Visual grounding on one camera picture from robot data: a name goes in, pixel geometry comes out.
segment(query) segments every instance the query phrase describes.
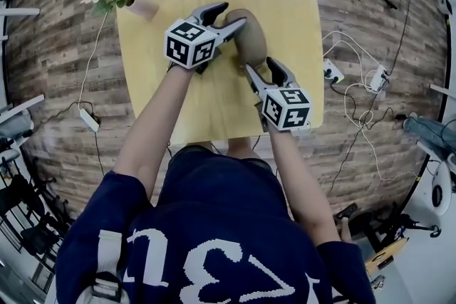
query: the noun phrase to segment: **wooden table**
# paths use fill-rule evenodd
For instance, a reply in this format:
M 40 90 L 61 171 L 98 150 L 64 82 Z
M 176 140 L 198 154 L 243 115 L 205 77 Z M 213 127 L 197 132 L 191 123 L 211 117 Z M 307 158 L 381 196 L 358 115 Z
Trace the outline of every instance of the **wooden table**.
M 323 59 L 317 0 L 154 0 L 160 10 L 151 22 L 118 9 L 123 65 L 133 110 L 138 116 L 166 73 L 163 57 L 165 29 L 186 18 L 198 6 L 228 1 L 229 8 L 246 8 L 258 18 L 269 56 L 290 68 L 311 96 L 311 127 L 323 122 Z M 217 19 L 223 22 L 224 15 Z M 260 135 L 254 104 L 258 99 L 235 67 L 236 48 L 221 46 L 222 55 L 202 76 L 195 75 L 171 138 L 181 144 Z M 262 71 L 267 77 L 269 70 Z

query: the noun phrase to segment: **black wire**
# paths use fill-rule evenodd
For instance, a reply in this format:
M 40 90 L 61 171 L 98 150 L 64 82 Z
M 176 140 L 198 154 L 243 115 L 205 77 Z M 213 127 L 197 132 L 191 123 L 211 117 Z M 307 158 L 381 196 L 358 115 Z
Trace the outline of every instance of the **black wire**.
M 218 154 L 222 154 L 218 148 L 215 147 L 215 145 L 211 142 L 211 146 L 213 146 L 213 148 L 217 151 Z
M 384 83 L 382 85 L 382 87 L 380 88 L 380 90 L 378 91 L 378 94 L 380 94 L 380 91 L 383 89 L 383 86 L 385 86 L 386 83 Z M 357 133 L 355 134 L 355 138 L 353 138 L 353 142 L 351 143 L 350 147 L 348 148 L 348 152 L 347 152 L 347 155 L 345 156 L 345 159 L 343 159 L 342 163 L 341 163 L 341 167 L 339 168 L 339 171 L 337 173 L 337 175 L 334 177 L 334 180 L 333 180 L 333 183 L 331 184 L 331 188 L 329 189 L 329 192 L 328 192 L 328 195 L 333 191 L 333 188 L 334 188 L 334 183 L 336 182 L 336 179 L 338 178 L 338 176 L 341 174 L 341 171 L 342 171 L 342 167 L 343 167 L 343 164 L 345 163 L 345 161 L 348 159 L 348 156 L 350 154 L 350 151 L 353 147 L 353 145 L 355 144 L 356 142 L 356 138 L 358 138 L 358 135 L 360 134 L 360 132 L 363 130 L 364 126 L 366 125 L 366 117 L 367 115 L 369 114 L 369 112 L 372 110 L 372 107 L 373 107 L 373 103 L 375 102 L 375 99 L 377 98 L 378 94 L 375 94 L 375 96 L 372 98 L 372 102 L 370 103 L 370 107 L 369 107 L 369 110 L 366 112 L 366 115 L 364 115 L 364 118 L 363 118 L 363 124 L 361 125 L 361 128 L 359 129 L 359 131 L 357 131 Z M 388 110 L 391 109 L 391 108 L 388 108 L 387 110 L 385 110 L 385 113 L 383 114 L 382 118 L 377 120 L 376 122 L 374 122 L 370 128 L 368 128 L 369 130 L 372 129 L 372 127 L 374 125 L 376 125 L 378 122 L 380 122 L 381 120 L 385 119 L 385 116 L 386 116 L 386 113 L 388 112 Z
M 408 0 L 408 3 L 407 3 L 407 12 L 405 13 L 404 28 L 403 28 L 402 34 L 400 36 L 398 50 L 396 51 L 396 54 L 394 56 L 393 67 L 391 68 L 391 71 L 389 73 L 388 72 L 386 73 L 386 75 L 388 75 L 388 76 L 391 76 L 391 74 L 393 73 L 394 67 L 396 66 L 396 62 L 398 61 L 400 48 L 402 47 L 402 42 L 404 40 L 405 30 L 407 29 L 407 22 L 408 22 L 408 15 L 410 13 L 410 3 L 411 3 L 411 1 L 412 0 Z
M 431 171 L 429 171 L 428 164 L 426 164 L 426 170 L 427 170 L 432 176 L 434 176 L 434 174 L 433 174 Z
M 93 132 L 95 135 L 95 146 L 97 147 L 97 156 L 98 156 L 98 162 L 100 162 L 100 167 L 101 167 L 101 173 L 103 174 L 103 177 L 105 176 L 105 170 L 103 169 L 103 165 L 101 164 L 101 159 L 100 159 L 100 150 L 98 149 L 98 138 L 97 138 L 97 132 Z
M 445 143 L 450 148 L 450 150 L 452 150 L 453 153 L 455 153 L 454 149 L 445 141 L 445 138 L 443 138 L 443 131 L 445 130 L 446 127 L 448 127 L 448 125 L 450 123 L 453 123 L 454 121 L 456 121 L 456 118 L 455 119 L 451 119 L 451 121 L 449 121 L 446 125 L 444 125 L 442 130 L 440 131 L 440 139 L 443 141 L 443 143 Z
M 33 131 L 33 133 L 35 133 L 42 125 L 45 125 L 45 124 L 46 124 L 47 122 L 49 122 L 51 119 L 57 118 L 60 114 L 62 114 L 62 113 L 64 113 L 64 112 L 68 112 L 68 111 L 70 110 L 70 108 L 71 108 L 73 105 L 78 104 L 78 103 L 80 103 L 80 104 L 89 104 L 89 105 L 90 105 L 90 109 L 91 109 L 91 112 L 90 112 L 90 113 L 93 114 L 93 104 L 92 104 L 91 102 L 86 102 L 86 101 L 80 101 L 80 102 L 78 102 L 78 101 L 74 101 L 74 102 L 72 102 L 67 108 L 62 109 L 62 110 L 61 110 L 60 112 L 58 112 L 57 114 L 50 116 L 50 117 L 49 117 L 48 119 L 46 119 L 46 120 L 42 120 L 42 121 L 40 122 L 40 124 L 35 128 L 35 130 Z
M 357 120 L 358 122 L 360 121 L 358 118 L 355 117 L 355 112 L 356 112 L 356 100 L 353 98 L 353 96 L 351 96 L 350 94 L 345 94 L 345 93 L 342 93 L 336 89 L 334 89 L 333 85 L 336 83 L 335 80 L 333 80 L 333 82 L 331 84 L 329 84 L 329 87 L 333 90 L 333 92 L 335 93 L 338 93 L 339 95 L 343 95 L 343 96 L 348 96 L 352 101 L 353 101 L 353 106 L 354 106 L 354 109 L 353 109 L 353 113 L 351 113 L 351 118 L 353 120 Z
M 358 138 L 358 135 L 359 135 L 360 133 L 361 133 L 361 129 L 360 129 L 359 131 L 357 131 L 357 133 L 355 134 L 355 138 L 353 138 L 353 142 L 351 143 L 350 147 L 348 148 L 348 152 L 347 152 L 345 158 L 343 159 L 343 161 L 342 161 L 342 163 L 341 163 L 341 167 L 339 167 L 339 171 L 337 172 L 336 177 L 334 177 L 334 180 L 333 180 L 333 183 L 331 184 L 331 188 L 329 189 L 328 195 L 333 191 L 334 183 L 336 182 L 336 179 L 338 178 L 338 176 L 341 174 L 343 164 L 345 164 L 345 161 L 348 159 L 348 156 L 349 156 L 349 154 L 350 154 L 351 148 L 352 148 L 353 145 L 355 144 L 356 138 Z
M 256 140 L 256 142 L 254 143 L 254 146 L 252 147 L 252 151 L 255 150 L 255 147 L 257 146 L 260 137 L 261 136 L 258 136 L 258 139 Z
M 91 102 L 88 102 L 88 101 L 85 101 L 85 100 L 81 100 L 81 101 L 74 101 L 72 102 L 68 107 L 66 107 L 65 109 L 62 109 L 60 110 L 57 114 L 55 115 L 52 115 L 50 116 L 48 119 L 46 120 L 42 120 L 40 122 L 40 124 L 35 128 L 35 130 L 33 131 L 33 133 L 36 133 L 36 131 L 38 131 L 40 129 L 40 127 L 42 125 L 45 125 L 47 122 L 49 122 L 50 120 L 54 119 L 54 118 L 57 118 L 60 114 L 64 113 L 64 112 L 68 112 L 70 110 L 70 108 L 75 105 L 75 104 L 89 104 L 90 105 L 90 114 L 92 116 L 94 116 L 93 114 L 93 104 Z M 105 176 L 105 170 L 103 169 L 103 165 L 101 164 L 101 158 L 100 158 L 100 149 L 98 148 L 98 138 L 97 138 L 97 133 L 94 131 L 93 132 L 94 135 L 95 135 L 95 146 L 97 148 L 97 157 L 98 157 L 98 162 L 100 162 L 100 168 L 101 168 L 101 172 L 103 173 L 103 176 Z

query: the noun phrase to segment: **jeans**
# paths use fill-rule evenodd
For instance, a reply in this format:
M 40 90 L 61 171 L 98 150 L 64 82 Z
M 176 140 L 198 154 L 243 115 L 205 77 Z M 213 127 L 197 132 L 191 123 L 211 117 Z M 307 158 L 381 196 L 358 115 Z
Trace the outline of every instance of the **jeans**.
M 436 153 L 448 155 L 456 151 L 456 132 L 444 127 L 441 122 L 425 117 L 409 117 L 404 123 L 406 132 L 420 136 Z

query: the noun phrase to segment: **power strip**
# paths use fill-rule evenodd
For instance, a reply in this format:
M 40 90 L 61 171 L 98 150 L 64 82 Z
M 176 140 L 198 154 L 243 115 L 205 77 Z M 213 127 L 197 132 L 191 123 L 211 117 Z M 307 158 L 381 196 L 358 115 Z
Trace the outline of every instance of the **power strip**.
M 82 120 L 87 123 L 87 125 L 94 131 L 94 132 L 98 132 L 98 130 L 100 129 L 100 125 L 97 123 L 96 120 L 93 119 L 93 117 L 88 114 L 87 110 L 85 110 L 84 108 L 80 109 L 79 110 L 79 115 L 80 117 L 82 118 Z
M 323 59 L 323 75 L 325 79 L 329 80 L 337 78 L 336 83 L 340 83 L 344 78 L 342 72 L 331 62 L 329 58 Z
M 388 76 L 388 74 L 386 73 L 386 69 L 382 65 L 379 65 L 377 67 L 375 74 L 373 75 L 372 79 L 370 80 L 370 83 L 369 83 L 370 88 L 375 92 L 380 91 L 380 89 L 382 88 L 383 84 L 386 81 L 387 76 Z

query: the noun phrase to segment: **wood plank flooring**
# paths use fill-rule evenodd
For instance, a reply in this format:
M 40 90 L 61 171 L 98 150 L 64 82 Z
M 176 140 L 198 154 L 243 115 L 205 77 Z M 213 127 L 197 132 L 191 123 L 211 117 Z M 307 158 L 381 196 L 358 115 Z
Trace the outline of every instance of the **wood plank flooring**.
M 8 19 L 6 68 L 11 101 L 20 103 L 40 93 L 45 102 L 32 110 L 36 124 L 78 99 L 86 63 L 91 54 L 101 18 L 94 18 L 81 0 L 15 0 L 15 6 L 39 7 L 41 15 Z M 344 31 L 354 37 L 387 69 L 392 67 L 405 19 L 407 0 L 392 0 L 400 10 L 385 8 L 380 0 L 318 0 L 322 36 Z M 337 34 L 323 42 L 327 50 L 340 39 Z M 446 67 L 446 30 L 435 0 L 412 0 L 403 47 L 385 95 L 373 104 L 374 120 L 392 108 L 394 113 L 437 117 L 440 96 L 429 90 L 429 83 L 443 85 Z M 343 92 L 360 79 L 356 55 L 345 45 L 328 55 L 344 72 L 346 79 L 336 85 Z M 375 67 L 363 54 L 364 72 Z M 362 88 L 351 88 L 357 112 L 369 108 L 372 95 Z M 93 103 L 101 120 L 98 133 L 100 158 L 105 171 L 112 168 L 128 128 L 134 121 L 125 82 L 115 15 L 109 15 L 101 32 L 98 50 L 90 64 L 83 99 Z M 328 86 L 325 89 L 325 115 L 322 127 L 297 137 L 303 156 L 311 165 L 322 187 L 329 192 L 348 147 L 357 132 L 343 113 L 343 97 Z M 392 113 L 387 112 L 367 136 L 375 146 L 384 177 L 408 170 L 418 173 L 424 154 L 415 146 L 416 137 L 405 134 Z M 216 142 L 224 149 L 224 142 Z M 68 112 L 45 124 L 24 145 L 38 157 L 40 173 L 57 178 L 55 191 L 67 198 L 75 212 L 86 204 L 100 183 L 94 134 L 83 124 L 74 105 Z M 172 147 L 172 152 L 179 147 Z M 268 137 L 262 137 L 256 151 L 274 165 Z M 168 154 L 158 177 L 154 199 L 160 193 Z M 413 184 L 406 174 L 394 180 L 381 180 L 369 144 L 358 136 L 329 195 L 337 211 L 356 202 L 362 209 L 374 209 L 392 201 L 401 202 Z

